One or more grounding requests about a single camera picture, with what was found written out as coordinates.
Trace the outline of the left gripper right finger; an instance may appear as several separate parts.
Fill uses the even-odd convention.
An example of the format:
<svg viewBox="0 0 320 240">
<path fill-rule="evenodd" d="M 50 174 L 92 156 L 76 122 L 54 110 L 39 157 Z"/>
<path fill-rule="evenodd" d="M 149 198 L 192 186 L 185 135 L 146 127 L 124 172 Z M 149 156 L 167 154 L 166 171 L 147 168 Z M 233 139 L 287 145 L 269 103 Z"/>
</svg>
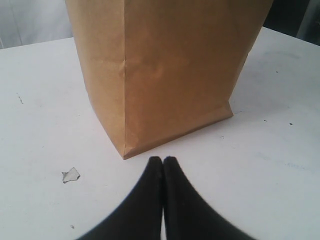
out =
<svg viewBox="0 0 320 240">
<path fill-rule="evenodd" d="M 163 210 L 168 240 L 252 240 L 217 213 L 195 190 L 178 160 L 163 160 Z"/>
</svg>

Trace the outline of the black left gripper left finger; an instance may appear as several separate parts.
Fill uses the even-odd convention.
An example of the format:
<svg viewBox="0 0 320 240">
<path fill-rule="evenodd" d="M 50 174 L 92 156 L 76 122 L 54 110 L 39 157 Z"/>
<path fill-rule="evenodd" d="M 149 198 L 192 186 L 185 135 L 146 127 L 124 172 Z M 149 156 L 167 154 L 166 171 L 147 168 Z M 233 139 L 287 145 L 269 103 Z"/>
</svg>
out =
<svg viewBox="0 0 320 240">
<path fill-rule="evenodd" d="M 163 163 L 152 156 L 122 203 L 80 240 L 160 240 L 163 216 Z"/>
</svg>

